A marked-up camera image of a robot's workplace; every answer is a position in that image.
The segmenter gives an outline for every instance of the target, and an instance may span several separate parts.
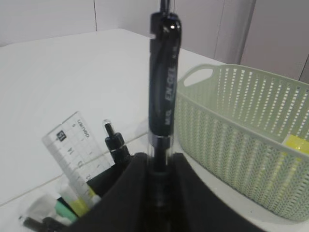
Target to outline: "plastic basket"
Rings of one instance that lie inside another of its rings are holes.
[[[193,73],[210,78],[185,86]],[[239,65],[199,65],[178,83],[176,127],[184,151],[273,213],[309,218],[309,156],[282,145],[309,139],[309,85]]]

